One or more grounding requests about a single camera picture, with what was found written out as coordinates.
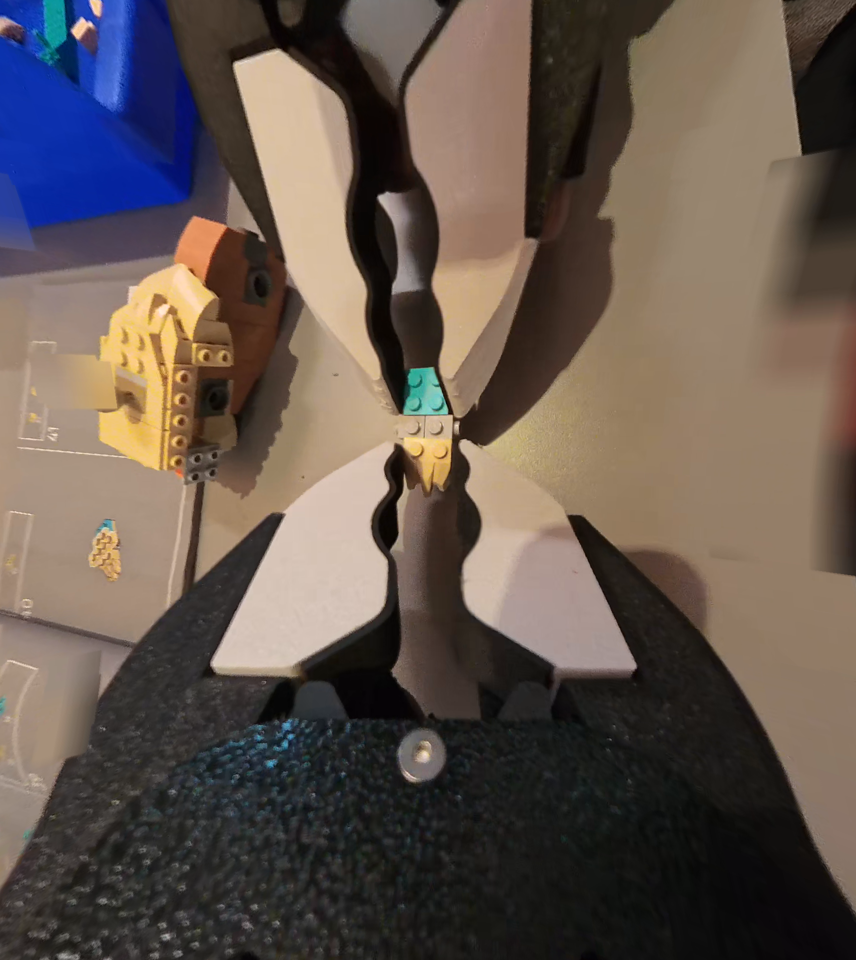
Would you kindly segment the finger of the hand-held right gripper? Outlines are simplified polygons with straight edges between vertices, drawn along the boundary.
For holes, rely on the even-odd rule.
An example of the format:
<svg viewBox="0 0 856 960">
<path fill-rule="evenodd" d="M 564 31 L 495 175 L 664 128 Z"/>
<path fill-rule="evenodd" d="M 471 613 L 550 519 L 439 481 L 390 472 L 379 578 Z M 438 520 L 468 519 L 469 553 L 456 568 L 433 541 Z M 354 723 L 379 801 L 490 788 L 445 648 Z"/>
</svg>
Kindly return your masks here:
<svg viewBox="0 0 856 960">
<path fill-rule="evenodd" d="M 356 164 L 347 107 L 309 64 L 280 49 L 232 68 L 294 286 L 381 407 L 397 415 L 369 332 L 369 284 L 349 233 Z"/>
<path fill-rule="evenodd" d="M 454 2 L 401 82 L 434 205 L 438 369 L 458 419 L 493 377 L 538 246 L 526 234 L 531 34 L 530 1 Z"/>
</svg>

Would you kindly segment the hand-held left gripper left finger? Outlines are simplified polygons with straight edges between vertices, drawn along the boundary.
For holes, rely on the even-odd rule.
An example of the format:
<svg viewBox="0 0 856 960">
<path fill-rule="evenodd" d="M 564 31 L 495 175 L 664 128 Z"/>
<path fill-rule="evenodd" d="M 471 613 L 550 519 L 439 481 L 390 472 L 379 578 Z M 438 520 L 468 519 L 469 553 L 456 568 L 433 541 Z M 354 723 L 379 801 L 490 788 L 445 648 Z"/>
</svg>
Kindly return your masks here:
<svg viewBox="0 0 856 960">
<path fill-rule="evenodd" d="M 210 666 L 216 673 L 342 673 L 399 653 L 391 547 L 403 486 L 384 442 L 285 511 Z"/>
</svg>

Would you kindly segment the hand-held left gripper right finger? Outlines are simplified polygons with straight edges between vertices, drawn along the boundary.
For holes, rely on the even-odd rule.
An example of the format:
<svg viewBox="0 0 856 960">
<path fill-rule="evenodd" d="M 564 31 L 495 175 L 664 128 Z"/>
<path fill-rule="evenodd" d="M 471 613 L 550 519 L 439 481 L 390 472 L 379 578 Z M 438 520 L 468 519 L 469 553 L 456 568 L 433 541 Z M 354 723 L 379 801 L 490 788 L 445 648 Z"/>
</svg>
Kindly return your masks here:
<svg viewBox="0 0 856 960">
<path fill-rule="evenodd" d="M 462 442 L 480 533 L 463 562 L 470 615 L 545 662 L 553 680 L 626 679 L 636 661 L 564 508 Z"/>
</svg>

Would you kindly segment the large blue plastic bin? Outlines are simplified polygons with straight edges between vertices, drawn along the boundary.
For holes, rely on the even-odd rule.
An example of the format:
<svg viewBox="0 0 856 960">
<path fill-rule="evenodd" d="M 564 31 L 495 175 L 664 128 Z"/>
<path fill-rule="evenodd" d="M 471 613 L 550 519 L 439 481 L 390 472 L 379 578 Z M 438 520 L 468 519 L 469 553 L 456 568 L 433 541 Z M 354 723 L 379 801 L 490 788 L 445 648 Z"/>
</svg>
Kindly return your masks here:
<svg viewBox="0 0 856 960">
<path fill-rule="evenodd" d="M 79 84 L 0 37 L 0 247 L 192 193 L 197 112 L 167 4 L 105 1 Z"/>
</svg>

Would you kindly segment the teal square brick plate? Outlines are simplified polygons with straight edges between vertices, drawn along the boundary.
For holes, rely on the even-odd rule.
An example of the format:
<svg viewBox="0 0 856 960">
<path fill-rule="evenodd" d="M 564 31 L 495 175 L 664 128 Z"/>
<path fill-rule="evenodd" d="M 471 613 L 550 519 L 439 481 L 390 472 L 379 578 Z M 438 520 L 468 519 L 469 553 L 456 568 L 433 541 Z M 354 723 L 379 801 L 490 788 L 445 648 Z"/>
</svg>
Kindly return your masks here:
<svg viewBox="0 0 856 960">
<path fill-rule="evenodd" d="M 424 417 L 448 414 L 450 410 L 437 370 L 433 366 L 407 370 L 402 415 Z"/>
</svg>

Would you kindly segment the grey desk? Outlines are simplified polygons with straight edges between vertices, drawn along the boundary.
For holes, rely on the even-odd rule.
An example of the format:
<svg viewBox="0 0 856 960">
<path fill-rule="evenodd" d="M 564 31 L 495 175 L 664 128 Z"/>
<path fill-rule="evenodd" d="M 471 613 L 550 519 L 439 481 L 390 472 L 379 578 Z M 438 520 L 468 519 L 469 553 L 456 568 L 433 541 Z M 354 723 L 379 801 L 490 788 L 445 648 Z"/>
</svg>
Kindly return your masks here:
<svg viewBox="0 0 856 960">
<path fill-rule="evenodd" d="M 780 2 L 621 4 L 589 167 L 469 437 L 695 623 L 856 909 L 856 584 L 710 555 L 709 429 L 748 334 L 757 208 L 799 155 Z"/>
</svg>

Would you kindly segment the person's right hand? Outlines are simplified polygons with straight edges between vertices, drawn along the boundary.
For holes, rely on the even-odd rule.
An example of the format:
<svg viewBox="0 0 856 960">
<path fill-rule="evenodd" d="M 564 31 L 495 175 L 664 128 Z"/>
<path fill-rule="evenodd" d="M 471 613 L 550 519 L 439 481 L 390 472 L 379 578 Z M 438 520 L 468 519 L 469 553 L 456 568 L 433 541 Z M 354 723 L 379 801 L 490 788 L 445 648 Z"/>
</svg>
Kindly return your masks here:
<svg viewBox="0 0 856 960">
<path fill-rule="evenodd" d="M 530 238 L 536 239 L 541 244 L 552 243 L 558 239 L 569 215 L 573 192 L 574 182 L 570 179 L 563 179 L 554 186 L 540 226 L 528 228 Z"/>
</svg>

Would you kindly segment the green plant brick piece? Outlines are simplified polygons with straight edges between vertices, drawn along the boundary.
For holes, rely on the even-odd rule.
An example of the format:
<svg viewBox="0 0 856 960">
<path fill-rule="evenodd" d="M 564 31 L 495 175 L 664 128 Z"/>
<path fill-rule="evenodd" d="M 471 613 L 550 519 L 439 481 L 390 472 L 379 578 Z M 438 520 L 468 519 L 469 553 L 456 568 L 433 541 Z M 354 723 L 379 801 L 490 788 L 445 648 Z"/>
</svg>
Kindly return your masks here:
<svg viewBox="0 0 856 960">
<path fill-rule="evenodd" d="M 77 44 L 70 31 L 74 24 L 74 3 L 42 1 L 40 9 L 39 26 L 32 30 L 35 54 L 40 62 L 77 86 Z"/>
</svg>

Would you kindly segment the loose small tan brick pieces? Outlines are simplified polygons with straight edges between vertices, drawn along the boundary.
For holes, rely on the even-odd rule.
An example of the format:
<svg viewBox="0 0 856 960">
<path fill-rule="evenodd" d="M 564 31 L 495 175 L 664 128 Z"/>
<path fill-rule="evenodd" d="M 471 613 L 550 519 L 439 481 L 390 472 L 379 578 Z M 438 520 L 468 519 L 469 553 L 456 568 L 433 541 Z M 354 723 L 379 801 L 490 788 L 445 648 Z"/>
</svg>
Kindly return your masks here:
<svg viewBox="0 0 856 960">
<path fill-rule="evenodd" d="M 26 46 L 35 53 L 32 30 L 39 26 L 41 1 L 0 1 L 0 37 Z M 98 54 L 101 2 L 74 2 L 74 24 L 70 28 L 77 48 Z"/>
</svg>

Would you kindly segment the tan brown brick ship model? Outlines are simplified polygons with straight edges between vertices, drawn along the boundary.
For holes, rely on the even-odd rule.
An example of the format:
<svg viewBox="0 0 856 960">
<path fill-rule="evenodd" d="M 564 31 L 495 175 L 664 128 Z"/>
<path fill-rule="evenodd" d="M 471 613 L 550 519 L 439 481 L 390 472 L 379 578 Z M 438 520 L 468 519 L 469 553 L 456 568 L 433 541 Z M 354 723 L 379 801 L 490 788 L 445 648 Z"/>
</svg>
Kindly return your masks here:
<svg viewBox="0 0 856 960">
<path fill-rule="evenodd" d="M 100 339 L 117 400 L 98 413 L 98 439 L 186 486 L 214 481 L 286 296 L 283 261 L 258 234 L 191 218 L 173 264 L 130 289 Z"/>
</svg>

